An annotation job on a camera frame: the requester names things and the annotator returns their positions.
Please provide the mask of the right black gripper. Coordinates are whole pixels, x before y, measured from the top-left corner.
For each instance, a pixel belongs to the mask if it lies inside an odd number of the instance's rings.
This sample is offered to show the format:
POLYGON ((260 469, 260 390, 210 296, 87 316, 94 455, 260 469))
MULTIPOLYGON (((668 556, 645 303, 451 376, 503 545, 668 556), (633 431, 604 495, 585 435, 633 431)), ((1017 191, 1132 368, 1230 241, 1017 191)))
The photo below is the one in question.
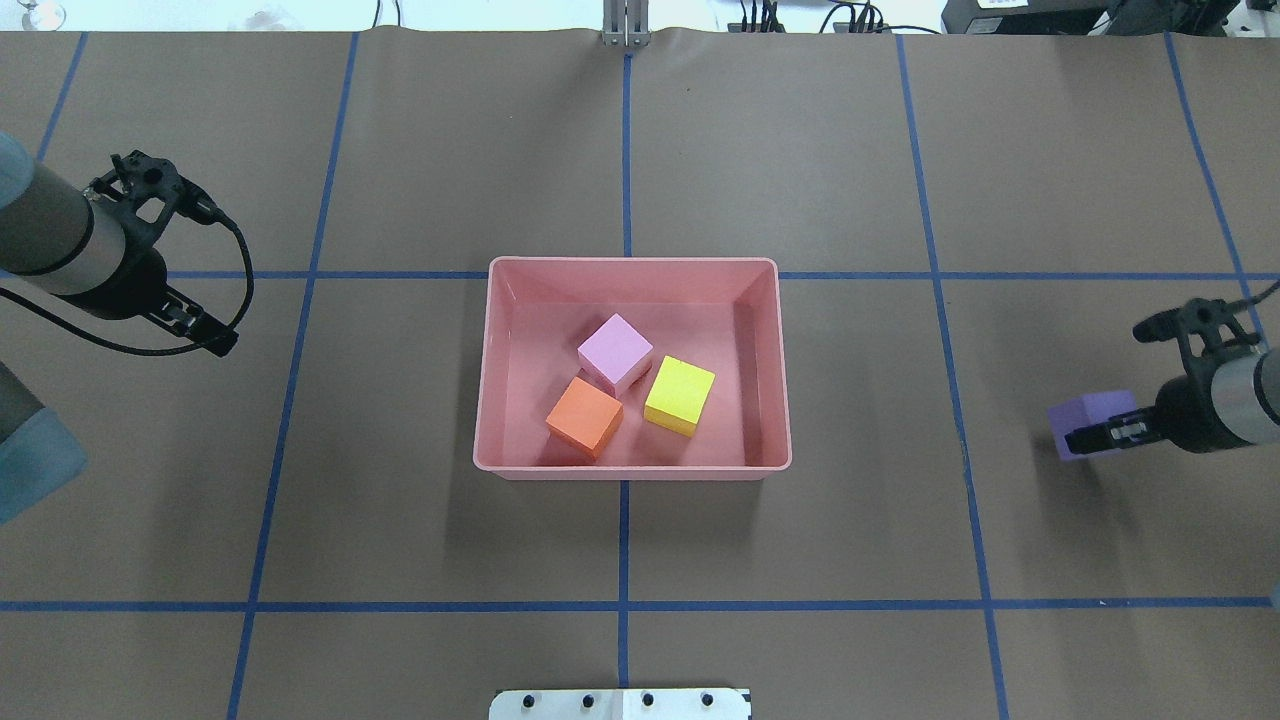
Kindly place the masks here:
POLYGON ((1124 413, 1068 432, 1064 443, 1070 454, 1089 456, 1155 445, 1161 436, 1190 454, 1222 450, 1212 407, 1203 402, 1188 375, 1167 380, 1158 389, 1155 416, 1151 413, 1124 413))

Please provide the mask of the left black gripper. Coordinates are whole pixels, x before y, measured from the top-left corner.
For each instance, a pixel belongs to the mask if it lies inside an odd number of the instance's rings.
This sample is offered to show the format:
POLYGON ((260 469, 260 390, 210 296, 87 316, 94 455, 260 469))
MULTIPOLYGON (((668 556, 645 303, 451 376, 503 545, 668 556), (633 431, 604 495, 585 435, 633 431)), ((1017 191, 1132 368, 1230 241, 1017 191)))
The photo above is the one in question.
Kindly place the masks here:
POLYGON ((122 264, 95 291, 95 316, 125 320, 150 314, 150 322, 186 343, 159 350, 175 356, 197 350, 225 357, 238 343, 236 324, 218 320, 178 290, 168 290, 168 268, 155 247, 127 241, 122 264))

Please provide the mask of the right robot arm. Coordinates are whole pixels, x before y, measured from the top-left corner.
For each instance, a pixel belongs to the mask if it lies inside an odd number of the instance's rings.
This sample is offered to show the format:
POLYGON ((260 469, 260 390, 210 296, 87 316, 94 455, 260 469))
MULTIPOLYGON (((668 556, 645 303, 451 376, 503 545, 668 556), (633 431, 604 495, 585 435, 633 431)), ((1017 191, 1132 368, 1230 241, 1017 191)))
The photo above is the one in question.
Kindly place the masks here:
POLYGON ((1064 461, 1169 442, 1189 454, 1275 445, 1279 438, 1277 351, 1193 357, 1149 406, 1133 392, 1082 395, 1048 410, 1064 461))

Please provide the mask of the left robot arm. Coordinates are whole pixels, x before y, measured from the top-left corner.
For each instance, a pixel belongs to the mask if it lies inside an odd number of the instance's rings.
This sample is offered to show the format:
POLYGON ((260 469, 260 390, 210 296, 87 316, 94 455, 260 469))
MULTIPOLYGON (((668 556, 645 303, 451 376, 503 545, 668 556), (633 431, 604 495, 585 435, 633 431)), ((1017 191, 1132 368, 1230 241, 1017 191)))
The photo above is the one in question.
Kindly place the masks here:
POLYGON ((105 173, 78 187, 5 133, 1 176, 5 275, 105 322, 142 318, 178 338, 178 345, 147 348, 108 340, 10 288, 3 290, 5 302, 99 348, 134 357, 197 351, 223 357, 236 347, 255 296, 247 238, 173 161, 141 150, 114 154, 105 173), (157 242, 178 217, 218 225, 236 242, 244 286, 229 322, 216 319, 169 281, 157 242))

